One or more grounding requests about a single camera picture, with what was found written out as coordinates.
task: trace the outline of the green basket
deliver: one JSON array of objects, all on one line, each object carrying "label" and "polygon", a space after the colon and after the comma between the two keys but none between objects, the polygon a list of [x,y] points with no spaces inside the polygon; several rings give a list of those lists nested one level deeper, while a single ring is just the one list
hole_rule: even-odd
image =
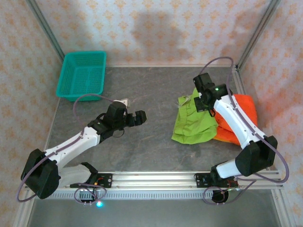
[{"label": "green basket", "polygon": [[[76,101],[85,94],[101,95],[106,67],[105,51],[72,52],[65,55],[56,90],[58,97]],[[87,96],[80,101],[99,100]]]}]

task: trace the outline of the purple cable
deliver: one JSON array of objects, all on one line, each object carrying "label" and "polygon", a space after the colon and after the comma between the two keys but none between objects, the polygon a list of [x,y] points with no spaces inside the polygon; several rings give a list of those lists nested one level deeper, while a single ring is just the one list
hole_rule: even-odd
[{"label": "purple cable", "polygon": [[[238,110],[233,98],[232,98],[232,94],[231,94],[231,91],[230,91],[230,87],[229,87],[229,81],[230,81],[230,77],[232,75],[232,68],[233,68],[233,59],[231,57],[228,57],[228,56],[225,56],[225,57],[218,57],[218,58],[215,58],[213,60],[211,60],[210,62],[208,62],[203,68],[202,70],[200,71],[199,74],[202,74],[202,72],[206,69],[206,67],[211,64],[212,62],[216,61],[216,60],[219,60],[219,59],[229,59],[231,60],[231,66],[230,66],[230,72],[227,76],[227,80],[226,80],[226,88],[227,88],[227,93],[228,93],[228,96],[231,100],[231,103],[232,103],[232,106],[233,108],[235,109],[236,113],[239,115],[239,117],[243,120],[243,122],[246,124],[246,126],[254,133],[254,135],[256,135],[256,137],[258,139],[260,139],[263,143],[265,143],[271,150],[273,150],[277,155],[278,157],[281,159],[283,165],[285,166],[285,178],[283,180],[273,180],[273,179],[270,179],[268,177],[265,177],[265,176],[262,176],[258,173],[256,173],[255,175],[262,178],[262,179],[265,179],[265,180],[268,180],[270,182],[274,182],[274,183],[285,183],[288,178],[289,178],[289,167],[288,167],[288,164],[286,162],[286,160],[284,159],[284,157],[281,155],[281,153],[275,149],[273,146],[271,146],[264,138],[262,138],[260,135],[257,134],[257,132],[253,129],[253,127],[250,126],[250,124],[247,122],[247,120],[244,118],[244,116],[240,113],[240,111]],[[251,187],[255,182],[256,180],[249,180],[249,179],[241,179],[243,181],[252,181],[243,191],[241,191],[235,199],[233,199],[232,201],[230,202],[226,202],[226,203],[231,203],[231,202],[234,202],[236,201],[249,187]],[[211,187],[208,187],[204,192],[203,192],[203,201],[207,204],[210,204],[210,205],[217,205],[217,204],[221,204],[221,203],[210,203],[210,202],[207,202],[205,200],[205,193],[206,191],[208,191]]]},{"label": "purple cable", "polygon": [[75,139],[73,142],[71,142],[71,143],[65,145],[64,147],[59,148],[59,149],[56,150],[55,152],[52,152],[51,154],[47,155],[46,157],[44,157],[43,159],[41,159],[41,161],[39,161],[36,165],[34,165],[34,167],[25,175],[25,177],[23,178],[23,180],[21,181],[21,183],[20,183],[20,185],[19,185],[19,187],[18,187],[16,196],[15,196],[15,198],[16,198],[16,200],[17,200],[18,202],[26,202],[26,201],[29,201],[29,200],[31,200],[32,198],[34,198],[34,197],[36,196],[36,194],[34,194],[34,195],[32,195],[31,197],[26,198],[26,199],[24,199],[24,200],[19,199],[19,195],[20,195],[20,192],[21,192],[21,190],[22,190],[22,187],[23,187],[23,185],[25,184],[26,180],[29,178],[29,176],[30,176],[30,175],[31,175],[31,174],[32,174],[32,173],[33,173],[33,172],[34,172],[34,171],[35,171],[35,170],[44,162],[44,161],[46,161],[48,158],[50,158],[51,156],[53,156],[53,155],[55,155],[55,154],[58,154],[60,151],[63,151],[64,149],[67,149],[68,147],[72,146],[73,144],[75,144],[76,142],[78,142],[78,141],[82,138],[82,135],[83,135],[83,133],[84,133],[84,128],[85,128],[85,127],[84,127],[84,125],[81,123],[80,118],[77,116],[76,107],[77,107],[78,101],[79,101],[80,99],[86,97],[86,96],[97,96],[97,97],[103,98],[103,99],[105,99],[105,100],[108,100],[108,101],[110,101],[110,102],[113,102],[112,99],[109,99],[109,98],[106,98],[106,97],[104,97],[104,96],[100,96],[100,95],[97,95],[97,94],[86,94],[86,95],[82,95],[82,96],[80,96],[79,98],[77,98],[77,100],[75,101],[75,103],[74,103],[72,109],[73,109],[73,114],[74,114],[75,118],[77,119],[77,121],[79,122],[79,124],[82,126],[82,130],[81,130],[81,133],[80,133],[79,137],[78,137],[77,139]]},{"label": "purple cable", "polygon": [[104,194],[103,194],[101,197],[98,198],[98,196],[95,195],[94,193],[92,193],[88,188],[84,188],[84,187],[78,188],[78,189],[75,191],[75,193],[74,193],[74,199],[75,199],[75,201],[76,201],[77,203],[80,203],[80,204],[86,204],[86,202],[82,202],[82,201],[80,201],[80,200],[77,199],[76,193],[77,193],[79,190],[86,190],[86,191],[88,191],[88,192],[94,197],[95,200],[94,200],[93,202],[89,202],[90,205],[93,204],[93,203],[95,203],[95,202],[97,202],[98,200],[104,198],[104,196],[106,196],[106,194],[107,194],[106,188],[105,188],[105,187],[102,187],[101,185],[94,185],[94,184],[89,184],[89,183],[76,183],[76,184],[81,185],[81,186],[87,186],[87,187],[92,187],[92,186],[93,186],[93,187],[95,187],[95,188],[101,188],[101,189],[104,190]]}]

